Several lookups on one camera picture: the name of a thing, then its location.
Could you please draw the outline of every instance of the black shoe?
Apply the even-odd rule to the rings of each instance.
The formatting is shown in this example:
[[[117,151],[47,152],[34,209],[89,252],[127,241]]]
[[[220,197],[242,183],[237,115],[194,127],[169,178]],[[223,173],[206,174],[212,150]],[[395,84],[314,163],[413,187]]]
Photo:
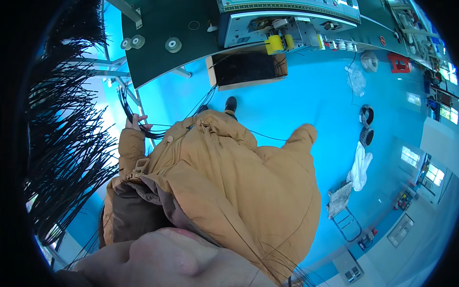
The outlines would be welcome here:
[[[208,107],[207,105],[202,105],[202,106],[200,106],[199,109],[196,111],[196,114],[199,114],[199,113],[201,113],[201,112],[203,112],[203,111],[206,111],[206,110],[208,110],[208,109],[209,109],[209,107]]]
[[[233,111],[233,113],[235,113],[236,112],[236,107],[237,107],[236,98],[235,97],[229,97],[226,100],[225,110],[230,110],[230,111]]]

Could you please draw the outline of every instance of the woman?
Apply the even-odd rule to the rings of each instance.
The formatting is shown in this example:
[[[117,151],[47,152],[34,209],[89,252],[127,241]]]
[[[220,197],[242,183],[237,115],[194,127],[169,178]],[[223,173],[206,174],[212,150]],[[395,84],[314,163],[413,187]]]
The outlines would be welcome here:
[[[107,186],[100,236],[106,247],[78,270],[95,281],[117,274],[112,280],[129,286],[146,282],[132,270],[155,283],[179,274],[218,282],[269,278],[279,285],[291,276],[309,252],[320,216],[310,154],[315,128],[299,127],[282,148],[257,146],[236,120],[235,98],[224,113],[200,111],[173,125],[147,157],[138,125],[147,116],[126,122],[119,177]]]

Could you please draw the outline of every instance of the red stool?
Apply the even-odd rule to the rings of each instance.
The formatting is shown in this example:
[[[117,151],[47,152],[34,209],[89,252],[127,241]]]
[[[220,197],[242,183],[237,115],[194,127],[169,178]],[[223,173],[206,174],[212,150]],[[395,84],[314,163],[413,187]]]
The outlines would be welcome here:
[[[392,74],[411,72],[411,62],[407,57],[390,52],[387,58],[392,61]]]

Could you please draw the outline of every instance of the hand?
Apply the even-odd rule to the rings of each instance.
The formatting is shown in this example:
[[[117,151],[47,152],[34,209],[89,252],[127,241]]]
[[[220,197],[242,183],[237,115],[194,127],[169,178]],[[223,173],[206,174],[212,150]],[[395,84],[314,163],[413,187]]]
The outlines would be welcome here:
[[[139,121],[143,121],[143,120],[146,119],[147,117],[148,117],[147,115],[139,117],[138,114],[133,113],[133,114],[132,114],[132,123],[129,121],[128,118],[126,119],[126,128],[127,128],[127,129],[136,129],[136,130],[140,130]],[[146,129],[151,129],[151,127],[152,127],[153,125],[152,125],[152,124],[143,124],[142,126],[143,126],[144,128],[146,128]]]

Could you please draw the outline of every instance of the yellow roller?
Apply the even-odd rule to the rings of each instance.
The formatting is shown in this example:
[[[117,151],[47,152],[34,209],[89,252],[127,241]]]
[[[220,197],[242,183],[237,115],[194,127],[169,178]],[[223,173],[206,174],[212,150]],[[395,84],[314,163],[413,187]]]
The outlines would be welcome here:
[[[280,40],[279,35],[272,35],[267,40],[265,40],[266,51],[268,55],[278,54],[279,52],[284,50],[284,45],[282,45],[282,41]]]
[[[286,41],[286,44],[287,44],[287,49],[288,50],[292,50],[293,47],[295,46],[293,44],[293,37],[290,34],[287,34],[287,35],[285,35],[285,41]]]

